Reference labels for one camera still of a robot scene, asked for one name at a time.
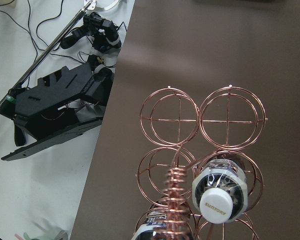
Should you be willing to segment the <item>copper wire bottle basket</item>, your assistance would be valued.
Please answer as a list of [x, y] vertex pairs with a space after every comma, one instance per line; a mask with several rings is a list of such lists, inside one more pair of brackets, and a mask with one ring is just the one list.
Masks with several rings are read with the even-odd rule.
[[[259, 97], [242, 87], [229, 85], [215, 90], [202, 104], [171, 86], [154, 91], [139, 112], [141, 131], [155, 146], [137, 168], [140, 193], [150, 207], [163, 197], [167, 197], [163, 206], [169, 209], [187, 202], [193, 240], [258, 240], [249, 211], [261, 199], [264, 178], [245, 149], [258, 140], [266, 121]], [[220, 154], [240, 156], [245, 167], [248, 206], [234, 221], [215, 224], [194, 206], [192, 183], [208, 160]]]

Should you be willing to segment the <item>tea bottle middle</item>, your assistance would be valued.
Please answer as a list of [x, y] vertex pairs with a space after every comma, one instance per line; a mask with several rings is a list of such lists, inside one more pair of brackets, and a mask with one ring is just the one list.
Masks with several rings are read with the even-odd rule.
[[210, 223], [230, 223], [248, 208], [245, 166], [240, 156], [222, 153], [208, 160], [192, 182], [192, 202]]

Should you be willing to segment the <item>tea bottle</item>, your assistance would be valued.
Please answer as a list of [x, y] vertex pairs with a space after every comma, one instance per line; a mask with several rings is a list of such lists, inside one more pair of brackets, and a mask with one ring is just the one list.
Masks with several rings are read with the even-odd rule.
[[168, 198], [162, 197], [138, 220], [133, 240], [192, 240], [189, 226], [190, 208], [182, 202], [172, 208], [164, 207]]
[[208, 160], [192, 182], [192, 202], [210, 223], [230, 223], [248, 208], [245, 166], [240, 156], [222, 153]]

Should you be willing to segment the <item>tea bottle near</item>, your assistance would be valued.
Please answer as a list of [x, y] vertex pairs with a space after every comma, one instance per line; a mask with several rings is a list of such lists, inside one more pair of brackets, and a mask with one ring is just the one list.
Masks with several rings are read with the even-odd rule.
[[164, 207], [168, 198], [162, 197], [138, 220], [133, 240], [192, 240], [189, 226], [190, 208], [182, 202], [172, 208]]

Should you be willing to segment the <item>metal rod on desk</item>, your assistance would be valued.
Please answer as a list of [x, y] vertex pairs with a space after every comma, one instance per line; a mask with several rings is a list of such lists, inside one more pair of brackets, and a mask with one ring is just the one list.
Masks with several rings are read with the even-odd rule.
[[16, 9], [16, 0], [7, 0], [4, 4], [0, 4], [0, 97], [5, 98], [5, 89], [12, 87], [12, 82], [3, 83], [4, 78], [9, 78], [9, 71], [13, 71], [13, 58], [17, 58], [17, 54], [20, 54], [24, 60], [17, 60], [16, 65], [19, 65], [21, 70], [24, 70], [23, 64], [33, 65], [32, 57], [35, 58], [35, 62], [38, 60], [43, 61], [48, 56], [47, 47], [44, 46], [43, 50], [38, 50], [34, 44], [33, 30], [29, 30], [27, 26], [22, 26], [22, 23], [17, 22], [17, 18], [23, 21], [27, 21], [29, 17], [29, 11], [32, 6], [29, 4], [36, 4], [36, 1], [24, 1], [21, 0], [18, 4], [20, 7], [25, 7], [25, 12], [19, 13], [13, 12]]

